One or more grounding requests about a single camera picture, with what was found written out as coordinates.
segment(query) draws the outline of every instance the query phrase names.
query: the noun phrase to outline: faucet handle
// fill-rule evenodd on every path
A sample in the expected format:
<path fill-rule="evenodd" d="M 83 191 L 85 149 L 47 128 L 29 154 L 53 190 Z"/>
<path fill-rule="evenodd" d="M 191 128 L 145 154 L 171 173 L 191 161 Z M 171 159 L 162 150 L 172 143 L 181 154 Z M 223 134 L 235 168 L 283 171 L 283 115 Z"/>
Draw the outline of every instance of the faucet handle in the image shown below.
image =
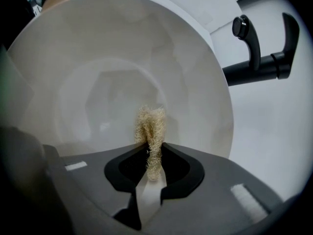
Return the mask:
<path fill-rule="evenodd" d="M 261 61 L 261 51 L 258 35 L 252 22 L 246 15 L 236 17 L 232 27 L 233 35 L 243 40 L 249 49 L 249 66 L 252 70 L 259 69 Z"/>
<path fill-rule="evenodd" d="M 285 46 L 281 52 L 273 53 L 277 67 L 277 78 L 286 79 L 291 72 L 291 66 L 299 39 L 299 25 L 293 16 L 283 13 L 285 25 Z"/>

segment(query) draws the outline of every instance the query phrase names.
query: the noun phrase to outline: dark object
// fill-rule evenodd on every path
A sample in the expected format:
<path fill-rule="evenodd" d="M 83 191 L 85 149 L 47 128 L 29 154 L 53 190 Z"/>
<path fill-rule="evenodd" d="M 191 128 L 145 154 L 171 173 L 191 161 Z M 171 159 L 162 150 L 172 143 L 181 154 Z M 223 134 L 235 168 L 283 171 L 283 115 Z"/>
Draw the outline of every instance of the dark object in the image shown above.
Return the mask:
<path fill-rule="evenodd" d="M 141 229 L 141 222 L 136 201 L 136 186 L 146 172 L 149 146 L 143 144 L 109 161 L 104 173 L 108 181 L 118 191 L 130 192 L 128 207 L 120 210 L 114 218 L 136 230 Z M 187 197 L 204 178 L 201 163 L 172 148 L 162 145 L 162 167 L 166 175 L 167 187 L 161 191 L 161 204 L 164 199 Z"/>
<path fill-rule="evenodd" d="M 8 4 L 2 1 L 2 8 Z M 35 17 L 33 8 L 27 0 L 16 0 L 10 9 L 3 9 L 1 17 L 1 41 L 6 49 L 9 49 L 18 34 Z"/>
<path fill-rule="evenodd" d="M 0 170 L 6 199 L 5 218 L 19 227 L 41 234 L 63 231 L 73 234 L 71 219 L 48 171 L 45 152 L 39 141 L 17 128 L 0 128 Z"/>
<path fill-rule="evenodd" d="M 229 86 L 289 77 L 299 39 L 299 25 L 287 13 L 283 13 L 283 19 L 286 33 L 284 49 L 261 57 L 260 61 L 259 40 L 252 22 L 245 15 L 235 18 L 233 34 L 247 43 L 250 60 L 223 68 Z"/>

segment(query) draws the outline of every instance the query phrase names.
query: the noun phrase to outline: faucet knob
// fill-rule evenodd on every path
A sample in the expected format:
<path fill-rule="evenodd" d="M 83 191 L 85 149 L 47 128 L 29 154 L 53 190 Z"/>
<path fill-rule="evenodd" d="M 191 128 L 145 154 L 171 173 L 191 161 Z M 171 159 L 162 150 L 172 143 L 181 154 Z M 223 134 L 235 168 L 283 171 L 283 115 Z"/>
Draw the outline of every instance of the faucet knob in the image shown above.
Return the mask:
<path fill-rule="evenodd" d="M 244 38 L 247 33 L 247 23 L 245 19 L 236 17 L 233 21 L 232 30 L 235 37 Z"/>

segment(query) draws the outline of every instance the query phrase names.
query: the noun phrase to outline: white bowl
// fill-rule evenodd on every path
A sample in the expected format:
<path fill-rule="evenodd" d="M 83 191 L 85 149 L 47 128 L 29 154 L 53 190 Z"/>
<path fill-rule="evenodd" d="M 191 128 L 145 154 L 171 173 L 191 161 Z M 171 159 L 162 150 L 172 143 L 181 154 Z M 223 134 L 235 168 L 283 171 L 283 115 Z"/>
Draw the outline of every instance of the white bowl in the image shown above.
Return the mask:
<path fill-rule="evenodd" d="M 18 127 L 61 156 L 134 143 L 143 104 L 166 109 L 166 142 L 229 156 L 223 71 L 188 23 L 152 1 L 66 1 L 33 20 L 9 55 L 33 90 Z"/>

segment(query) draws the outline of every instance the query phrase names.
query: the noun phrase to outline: black lever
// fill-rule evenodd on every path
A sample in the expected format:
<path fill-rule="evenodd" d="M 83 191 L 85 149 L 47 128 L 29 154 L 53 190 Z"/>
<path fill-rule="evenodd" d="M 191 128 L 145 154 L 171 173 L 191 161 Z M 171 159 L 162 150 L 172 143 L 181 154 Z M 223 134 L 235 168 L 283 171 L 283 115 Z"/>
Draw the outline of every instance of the black lever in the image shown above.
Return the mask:
<path fill-rule="evenodd" d="M 250 59 L 223 68 L 229 86 L 289 77 L 299 39 L 299 25 L 293 16 L 287 13 L 283 13 L 283 19 L 286 33 L 284 49 L 261 58 L 259 40 L 252 22 L 245 15 L 234 19 L 233 34 L 246 42 Z"/>
<path fill-rule="evenodd" d="M 260 66 L 261 52 L 259 39 L 253 24 L 246 15 L 242 15 L 234 19 L 232 30 L 235 37 L 245 41 L 248 45 L 249 66 L 256 71 Z"/>

